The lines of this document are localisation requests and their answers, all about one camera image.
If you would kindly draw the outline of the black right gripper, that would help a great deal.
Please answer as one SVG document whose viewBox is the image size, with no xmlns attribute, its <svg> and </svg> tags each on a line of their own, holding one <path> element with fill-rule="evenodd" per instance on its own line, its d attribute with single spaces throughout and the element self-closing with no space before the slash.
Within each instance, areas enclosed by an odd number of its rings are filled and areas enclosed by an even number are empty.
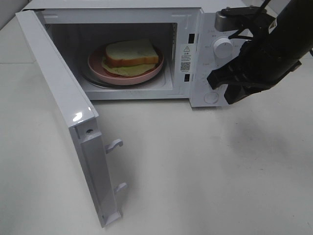
<svg viewBox="0 0 313 235">
<path fill-rule="evenodd" d="M 253 39 L 243 44 L 236 61 L 213 70 L 207 77 L 213 90 L 228 85 L 224 97 L 229 105 L 272 88 L 301 65 L 301 25 L 278 24 L 271 33 L 259 27 L 251 33 Z"/>
</svg>

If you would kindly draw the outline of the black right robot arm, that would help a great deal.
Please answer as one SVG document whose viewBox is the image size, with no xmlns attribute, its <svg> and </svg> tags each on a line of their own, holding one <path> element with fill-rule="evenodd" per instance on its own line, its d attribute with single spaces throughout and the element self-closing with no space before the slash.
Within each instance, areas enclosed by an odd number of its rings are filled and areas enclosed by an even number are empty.
<svg viewBox="0 0 313 235">
<path fill-rule="evenodd" d="M 218 31 L 233 30 L 229 39 L 245 40 L 237 57 L 207 77 L 212 89 L 227 85 L 228 104 L 274 87 L 313 48 L 313 2 L 291 0 L 276 18 L 267 14 L 268 3 L 216 13 Z"/>
</svg>

